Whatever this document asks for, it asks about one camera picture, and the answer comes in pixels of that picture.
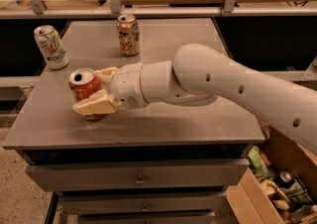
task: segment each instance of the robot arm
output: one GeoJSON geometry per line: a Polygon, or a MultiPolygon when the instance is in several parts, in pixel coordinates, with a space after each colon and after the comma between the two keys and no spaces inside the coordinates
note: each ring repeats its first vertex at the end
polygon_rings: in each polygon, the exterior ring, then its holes
{"type": "Polygon", "coordinates": [[[317,154],[315,91],[244,67],[206,46],[186,45],[173,61],[125,65],[111,75],[109,87],[126,108],[156,101],[206,105],[222,96],[317,154]]]}

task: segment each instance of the speckled floor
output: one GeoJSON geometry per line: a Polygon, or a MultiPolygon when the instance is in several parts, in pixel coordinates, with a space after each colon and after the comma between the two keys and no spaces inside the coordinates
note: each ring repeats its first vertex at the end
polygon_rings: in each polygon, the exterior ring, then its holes
{"type": "MultiPolygon", "coordinates": [[[[8,129],[0,128],[0,146],[8,129]]],[[[0,224],[44,224],[51,193],[43,192],[25,174],[27,164],[15,151],[0,147],[0,224]]],[[[77,224],[77,216],[57,208],[53,224],[77,224]]],[[[227,202],[210,224],[238,224],[227,202]]]]}

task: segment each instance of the gray drawer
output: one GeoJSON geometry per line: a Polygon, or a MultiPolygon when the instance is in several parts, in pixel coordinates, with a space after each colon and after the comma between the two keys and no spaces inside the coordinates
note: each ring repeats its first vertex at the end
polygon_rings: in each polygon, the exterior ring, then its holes
{"type": "Polygon", "coordinates": [[[99,163],[27,167],[44,191],[223,186],[237,184],[245,159],[99,163]]]}
{"type": "Polygon", "coordinates": [[[119,194],[61,197],[59,204],[69,214],[151,213],[167,211],[217,210],[225,191],[160,194],[119,194]]]}
{"type": "Polygon", "coordinates": [[[213,212],[79,217],[78,224],[210,224],[213,212]]]}

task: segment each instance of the drawer handle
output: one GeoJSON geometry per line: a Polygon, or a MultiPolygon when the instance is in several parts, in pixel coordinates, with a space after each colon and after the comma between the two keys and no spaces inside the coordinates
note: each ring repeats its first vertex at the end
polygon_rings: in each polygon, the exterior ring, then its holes
{"type": "Polygon", "coordinates": [[[148,207],[148,205],[146,203],[143,205],[142,211],[143,212],[149,212],[149,207],[148,207]]]}
{"type": "Polygon", "coordinates": [[[139,174],[138,179],[136,181],[136,186],[143,186],[145,185],[145,182],[143,181],[143,177],[139,174]]]}

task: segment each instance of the gray tabletop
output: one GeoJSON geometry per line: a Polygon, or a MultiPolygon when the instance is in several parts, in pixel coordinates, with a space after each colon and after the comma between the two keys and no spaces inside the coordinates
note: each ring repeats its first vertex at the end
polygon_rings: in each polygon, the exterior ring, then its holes
{"type": "Polygon", "coordinates": [[[254,115],[223,98],[203,107],[153,103],[123,107],[103,120],[90,122],[71,110],[69,75],[81,67],[99,69],[141,61],[172,59],[189,43],[226,52],[210,19],[139,20],[137,56],[122,56],[116,21],[75,21],[62,42],[70,58],[66,68],[45,69],[9,131],[3,147],[15,150],[258,143],[264,137],[254,115]]]}

